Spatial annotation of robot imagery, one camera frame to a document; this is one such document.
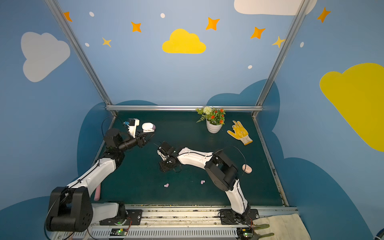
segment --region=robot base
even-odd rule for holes
[[[220,221],[222,225],[236,225],[239,224],[240,220],[240,215],[238,213],[235,213],[231,209],[220,209]],[[259,212],[257,209],[250,209],[248,216],[246,219],[243,220],[243,224],[251,224],[251,219],[255,220],[258,219]]]
[[[125,209],[123,202],[119,203],[118,214],[113,218],[107,218],[100,221],[100,225],[106,226],[126,226],[126,225],[140,225],[141,222],[141,209]]]

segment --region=green table surface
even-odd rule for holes
[[[140,120],[139,129],[144,122],[155,124],[156,131],[151,141],[143,148],[134,147],[125,152],[121,166],[111,173],[101,184],[101,198],[98,202],[123,201],[126,204],[159,205],[230,205],[225,192],[218,189],[207,172],[199,167],[182,165],[181,172],[161,172],[157,145],[166,141],[171,146],[188,147],[201,152],[215,152],[227,147],[224,152],[237,165],[240,186],[250,205],[282,206],[282,201],[270,167],[265,157],[250,113],[228,112],[225,125],[212,134],[205,122],[196,123],[196,112],[119,112],[119,118]],[[249,133],[252,143],[244,146],[227,133],[233,122],[240,121]],[[113,127],[124,131],[116,119]],[[250,174],[243,174],[245,163],[252,167]]]

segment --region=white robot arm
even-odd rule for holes
[[[96,187],[121,165],[125,157],[124,151],[136,145],[143,147],[153,136],[151,132],[155,129],[153,124],[144,123],[145,132],[136,132],[138,119],[129,119],[125,124],[128,128],[128,139],[123,139],[118,129],[109,129],[104,136],[106,150],[102,157],[81,177],[66,187],[57,187],[52,191],[46,217],[48,231],[83,232],[91,223],[117,217],[118,203],[92,206],[89,197]]]
[[[240,219],[247,217],[250,208],[240,188],[236,165],[222,152],[199,152],[187,147],[175,149],[163,142],[157,153],[162,160],[159,162],[161,170],[167,172],[179,164],[188,164],[205,169],[213,183],[225,191],[232,210]]]

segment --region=white flower pot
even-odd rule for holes
[[[210,122],[207,120],[207,128],[210,133],[217,133],[218,131],[220,131],[222,126],[223,126],[222,124],[219,124],[219,125],[210,124]]]

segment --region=yellow glove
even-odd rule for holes
[[[253,140],[248,136],[248,132],[243,127],[240,121],[233,121],[234,125],[232,125],[232,129],[234,132],[227,131],[229,135],[236,138],[237,140],[241,140],[244,145],[250,144]]]

